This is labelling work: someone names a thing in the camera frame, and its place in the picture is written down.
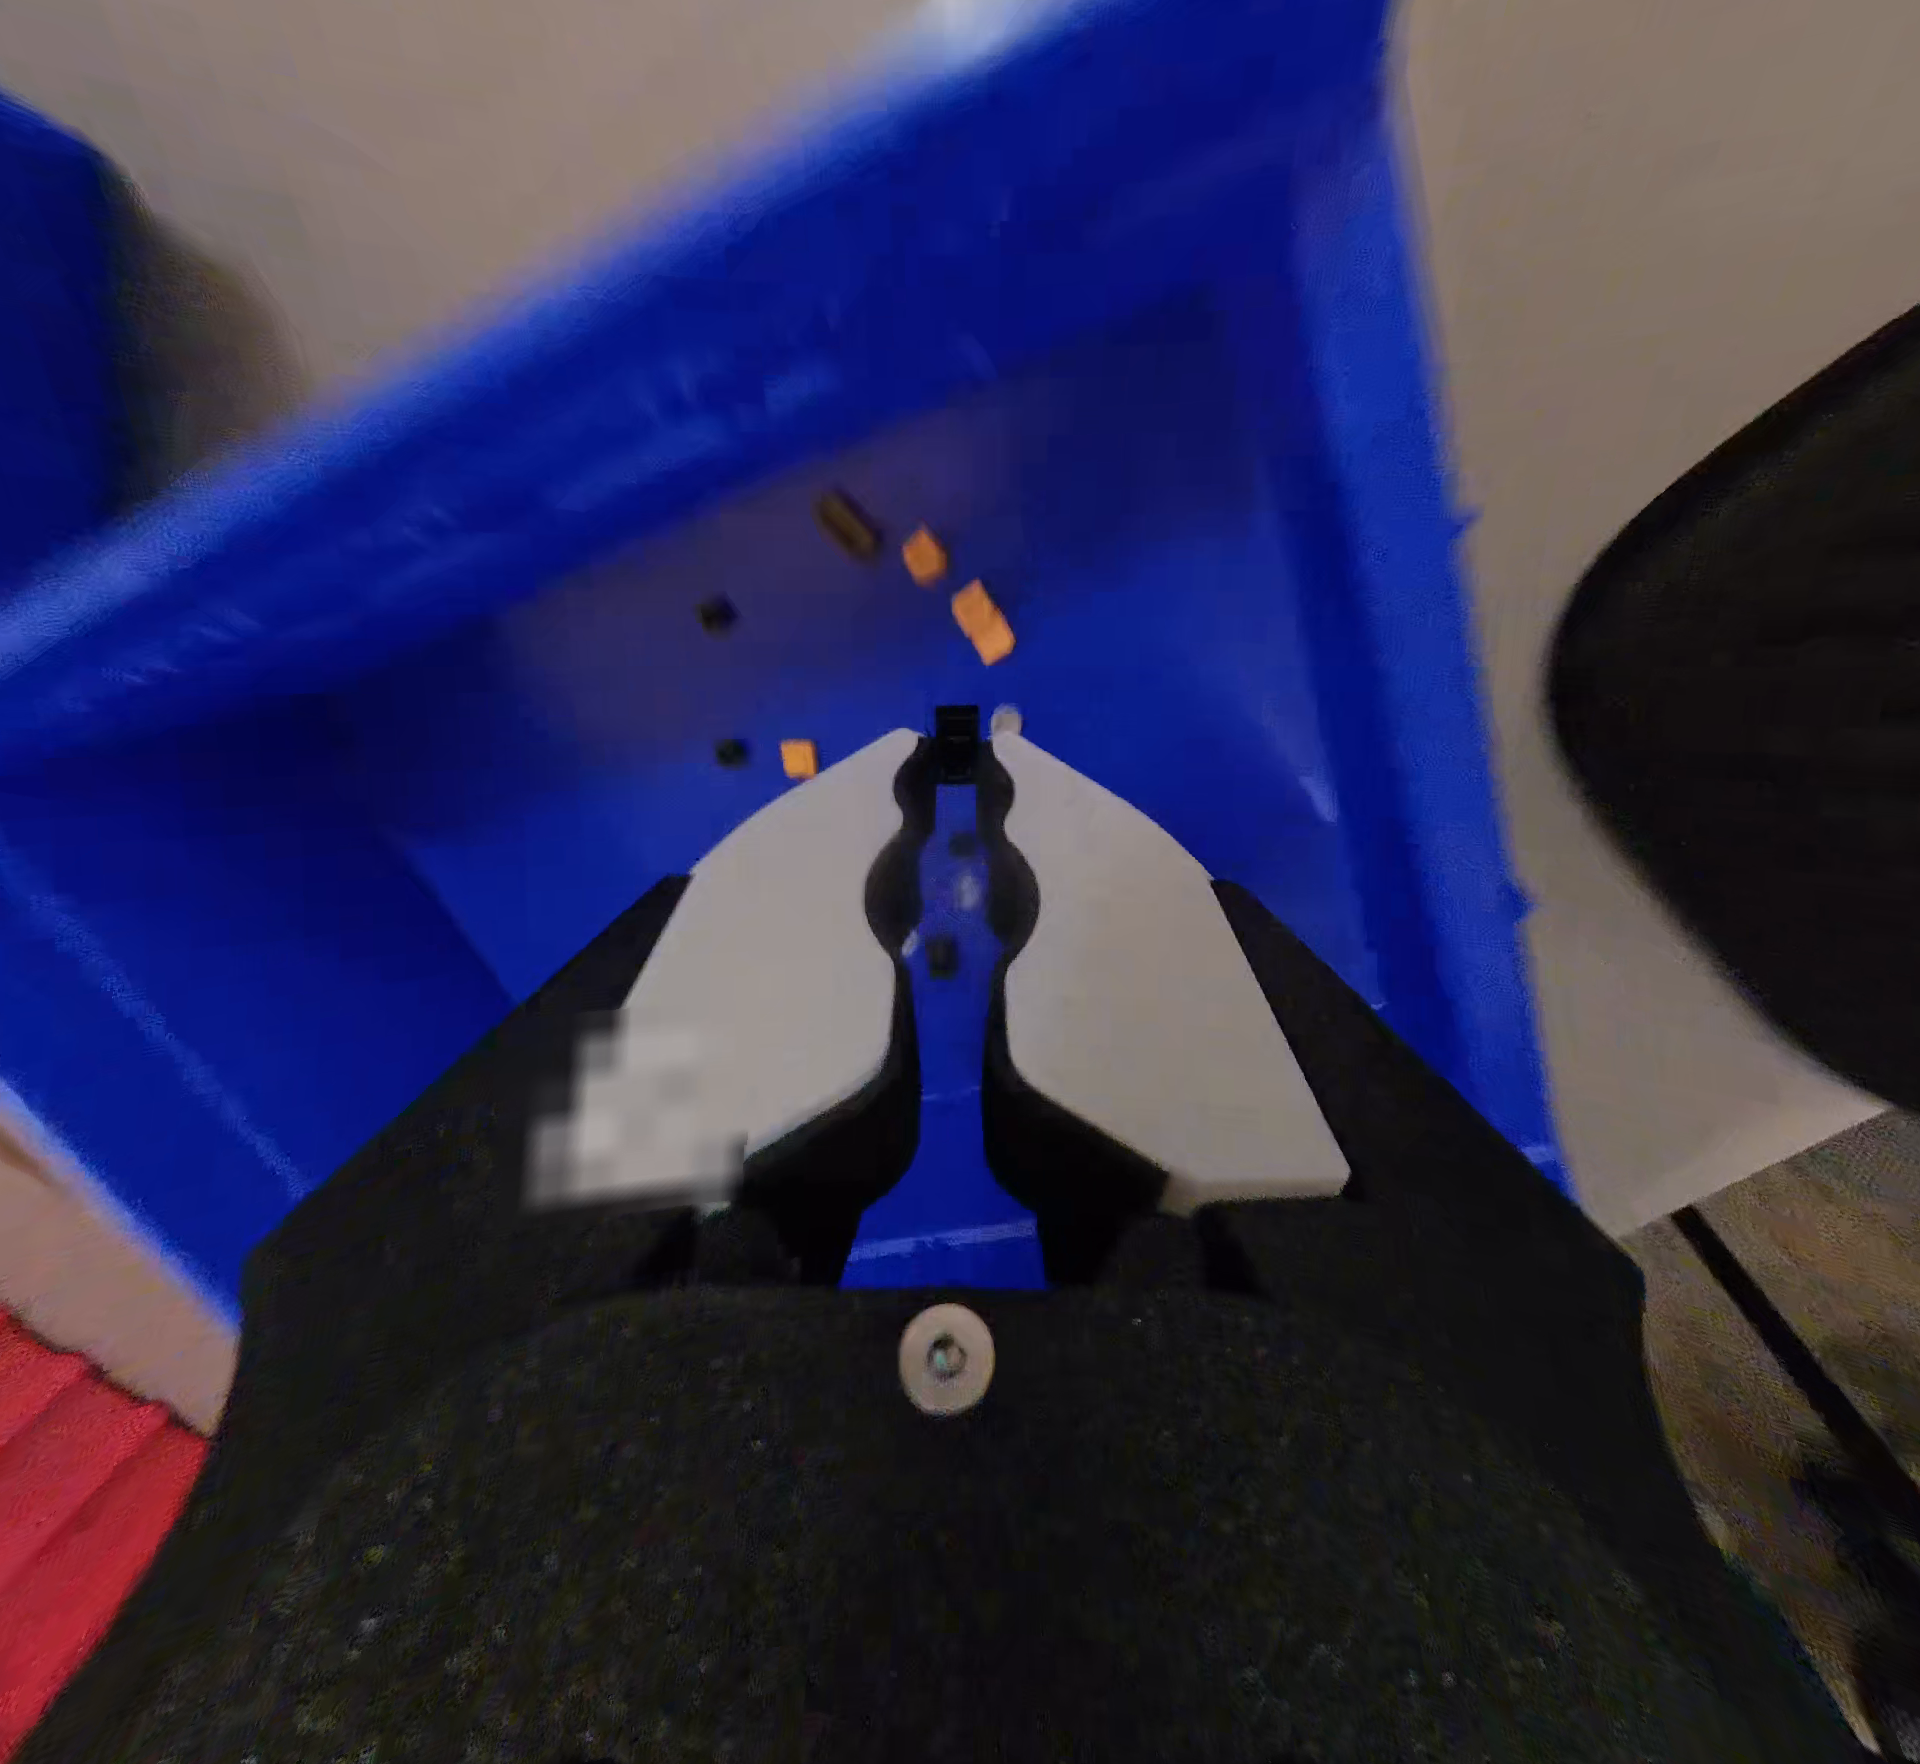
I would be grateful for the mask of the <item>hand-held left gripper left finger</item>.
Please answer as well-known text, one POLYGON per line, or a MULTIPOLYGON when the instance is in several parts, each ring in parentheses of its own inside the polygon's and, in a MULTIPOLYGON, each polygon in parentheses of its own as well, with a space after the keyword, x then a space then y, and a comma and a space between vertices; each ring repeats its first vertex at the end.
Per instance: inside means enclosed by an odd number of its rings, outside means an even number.
POLYGON ((611 1031, 611 1194, 757 1214, 818 1287, 920 1147, 924 750, 886 730, 702 856, 611 1031))

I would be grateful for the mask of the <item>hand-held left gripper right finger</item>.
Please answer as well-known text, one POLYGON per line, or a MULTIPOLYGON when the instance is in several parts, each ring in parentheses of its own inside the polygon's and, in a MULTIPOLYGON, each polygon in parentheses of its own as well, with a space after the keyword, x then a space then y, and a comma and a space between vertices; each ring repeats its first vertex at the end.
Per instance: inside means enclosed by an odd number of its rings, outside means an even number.
POLYGON ((976 762, 999 941, 981 1151, 1080 1287, 1146 1220, 1334 1202, 1348 1159, 1213 876, 1133 804, 1029 737, 976 762))

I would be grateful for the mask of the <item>large blue plastic bin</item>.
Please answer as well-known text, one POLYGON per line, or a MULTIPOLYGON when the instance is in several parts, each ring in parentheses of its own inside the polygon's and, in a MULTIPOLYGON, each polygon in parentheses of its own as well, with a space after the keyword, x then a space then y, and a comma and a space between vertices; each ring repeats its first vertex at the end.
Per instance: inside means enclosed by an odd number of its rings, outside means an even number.
POLYGON ((273 1226, 786 791, 780 741, 832 764, 1015 703, 1570 1194, 1395 5, 926 0, 769 138, 13 583, 4 1101, 57 1169, 234 1327, 273 1226), (988 670, 971 579, 1015 632, 988 670))

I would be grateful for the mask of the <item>red cloth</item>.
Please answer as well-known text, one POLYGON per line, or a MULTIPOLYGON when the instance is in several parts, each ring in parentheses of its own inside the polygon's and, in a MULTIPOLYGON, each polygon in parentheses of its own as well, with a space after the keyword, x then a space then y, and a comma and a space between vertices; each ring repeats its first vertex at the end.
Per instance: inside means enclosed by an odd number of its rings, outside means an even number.
POLYGON ((2 1314, 2 1759, 102 1641, 208 1438, 2 1314))

